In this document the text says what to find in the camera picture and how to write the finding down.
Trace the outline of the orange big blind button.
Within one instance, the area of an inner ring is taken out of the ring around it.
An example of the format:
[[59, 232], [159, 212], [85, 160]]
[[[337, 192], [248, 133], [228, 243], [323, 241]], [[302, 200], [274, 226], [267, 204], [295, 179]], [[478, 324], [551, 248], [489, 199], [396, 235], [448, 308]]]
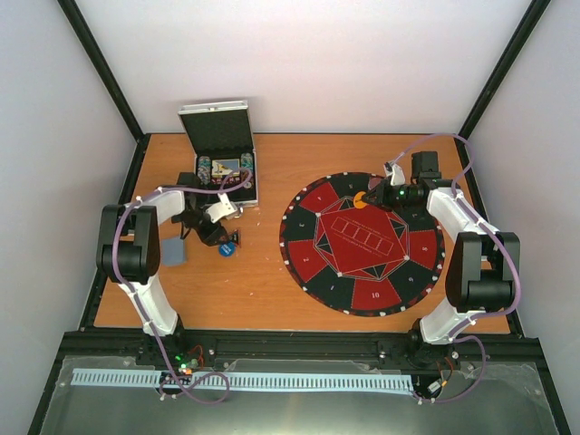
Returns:
[[368, 204], [364, 201], [364, 196], [366, 195], [365, 191], [360, 191], [356, 193], [353, 197], [353, 206], [357, 209], [363, 209], [368, 206]]

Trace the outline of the blue small blind button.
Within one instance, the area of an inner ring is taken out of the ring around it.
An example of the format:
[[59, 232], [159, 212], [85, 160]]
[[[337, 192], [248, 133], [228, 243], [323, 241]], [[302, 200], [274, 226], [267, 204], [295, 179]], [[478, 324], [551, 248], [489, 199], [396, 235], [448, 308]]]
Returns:
[[235, 254], [237, 246], [233, 242], [222, 244], [218, 248], [218, 253], [223, 257], [231, 257]]

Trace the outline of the clear dealer button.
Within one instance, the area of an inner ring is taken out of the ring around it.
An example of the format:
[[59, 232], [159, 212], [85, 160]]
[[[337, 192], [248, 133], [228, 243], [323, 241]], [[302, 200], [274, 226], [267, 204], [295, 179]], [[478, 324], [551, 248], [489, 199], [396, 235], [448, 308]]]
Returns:
[[370, 178], [368, 183], [368, 191], [382, 191], [387, 182], [388, 180], [386, 178]]

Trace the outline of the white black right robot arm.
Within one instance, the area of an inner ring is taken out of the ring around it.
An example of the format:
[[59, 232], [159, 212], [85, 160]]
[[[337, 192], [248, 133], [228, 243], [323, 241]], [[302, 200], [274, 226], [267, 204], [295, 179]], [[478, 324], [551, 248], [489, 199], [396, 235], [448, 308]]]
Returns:
[[405, 356], [425, 368], [446, 357], [459, 334], [477, 320], [515, 310], [521, 297], [520, 241], [489, 224], [456, 179], [442, 177], [437, 152], [412, 154], [409, 179], [397, 160], [386, 162], [384, 170], [385, 178], [370, 186], [362, 203], [434, 218], [454, 243], [443, 300], [408, 332]]

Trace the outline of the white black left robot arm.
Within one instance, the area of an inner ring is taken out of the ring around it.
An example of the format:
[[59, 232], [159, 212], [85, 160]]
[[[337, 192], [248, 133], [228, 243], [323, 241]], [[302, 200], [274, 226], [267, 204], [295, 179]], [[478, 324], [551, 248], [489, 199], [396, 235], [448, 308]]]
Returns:
[[181, 225], [185, 238], [197, 233], [208, 247], [230, 241], [221, 220], [236, 213], [229, 189], [203, 189], [193, 173], [182, 173], [177, 185], [159, 186], [131, 203], [109, 205], [101, 212], [96, 266], [130, 298], [145, 334], [161, 337], [156, 352], [168, 364], [182, 363], [189, 343], [178, 335], [183, 329], [160, 282], [159, 227], [171, 221]]

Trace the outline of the grey card deck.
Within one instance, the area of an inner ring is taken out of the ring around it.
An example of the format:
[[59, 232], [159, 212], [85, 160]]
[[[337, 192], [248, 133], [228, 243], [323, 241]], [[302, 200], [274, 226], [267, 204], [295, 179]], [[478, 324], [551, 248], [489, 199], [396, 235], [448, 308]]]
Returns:
[[161, 240], [161, 263], [164, 266], [180, 266], [187, 261], [185, 240], [171, 237]]

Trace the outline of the red dice row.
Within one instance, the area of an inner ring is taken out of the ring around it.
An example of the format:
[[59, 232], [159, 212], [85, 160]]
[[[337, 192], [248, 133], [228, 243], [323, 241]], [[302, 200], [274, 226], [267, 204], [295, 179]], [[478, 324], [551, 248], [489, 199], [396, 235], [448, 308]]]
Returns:
[[220, 179], [212, 179], [212, 186], [214, 188], [219, 188], [220, 186], [224, 185], [225, 187], [235, 186], [240, 182], [240, 177], [232, 177], [229, 179], [220, 178]]

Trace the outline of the round red black poker mat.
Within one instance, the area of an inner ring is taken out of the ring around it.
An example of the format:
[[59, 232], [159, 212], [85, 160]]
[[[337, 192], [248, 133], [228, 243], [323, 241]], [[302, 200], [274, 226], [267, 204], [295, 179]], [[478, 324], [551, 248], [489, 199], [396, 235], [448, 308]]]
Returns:
[[279, 248], [300, 289], [335, 311], [364, 317], [410, 309], [443, 272], [439, 222], [423, 210], [361, 206], [377, 176], [342, 172], [302, 188], [281, 219]]

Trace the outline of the boxed playing card deck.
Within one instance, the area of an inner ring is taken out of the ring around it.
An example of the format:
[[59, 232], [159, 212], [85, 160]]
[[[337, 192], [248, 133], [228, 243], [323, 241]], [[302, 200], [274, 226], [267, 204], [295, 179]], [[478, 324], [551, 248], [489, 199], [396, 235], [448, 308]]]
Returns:
[[239, 159], [213, 159], [211, 166], [211, 177], [222, 179], [226, 176], [238, 176], [240, 173]]

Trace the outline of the left poker chip row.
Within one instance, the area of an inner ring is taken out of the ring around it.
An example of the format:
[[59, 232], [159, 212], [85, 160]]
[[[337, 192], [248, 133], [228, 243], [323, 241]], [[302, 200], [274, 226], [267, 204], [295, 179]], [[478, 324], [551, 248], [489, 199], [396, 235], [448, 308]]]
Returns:
[[211, 182], [211, 158], [208, 156], [197, 157], [197, 175], [203, 185], [209, 185]]

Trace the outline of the poker chip row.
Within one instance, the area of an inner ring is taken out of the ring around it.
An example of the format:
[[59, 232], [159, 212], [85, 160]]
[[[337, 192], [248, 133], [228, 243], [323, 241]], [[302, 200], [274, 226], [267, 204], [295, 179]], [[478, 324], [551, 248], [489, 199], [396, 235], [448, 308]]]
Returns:
[[197, 157], [197, 175], [203, 185], [209, 185], [211, 182], [211, 158], [208, 156]]
[[254, 154], [245, 152], [240, 156], [241, 179], [244, 181], [244, 189], [254, 187]]

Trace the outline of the aluminium poker chip case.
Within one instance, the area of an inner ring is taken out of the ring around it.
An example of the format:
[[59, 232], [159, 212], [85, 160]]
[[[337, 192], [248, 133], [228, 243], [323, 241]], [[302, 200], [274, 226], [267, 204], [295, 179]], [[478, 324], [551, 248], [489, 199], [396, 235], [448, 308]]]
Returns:
[[[197, 175], [197, 157], [212, 160], [239, 159], [245, 153], [254, 154], [254, 187], [244, 186], [228, 194], [230, 201], [240, 208], [258, 205], [256, 147], [251, 126], [248, 101], [213, 101], [189, 104], [178, 111], [181, 124], [195, 153], [194, 168]], [[218, 190], [209, 185], [203, 189]]]

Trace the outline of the right poker chip row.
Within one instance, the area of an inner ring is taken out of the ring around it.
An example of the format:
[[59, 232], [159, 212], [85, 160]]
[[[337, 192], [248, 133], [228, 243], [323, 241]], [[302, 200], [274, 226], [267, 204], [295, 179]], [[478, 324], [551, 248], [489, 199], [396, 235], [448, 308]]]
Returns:
[[245, 152], [240, 156], [241, 179], [244, 181], [244, 189], [254, 187], [254, 154]]

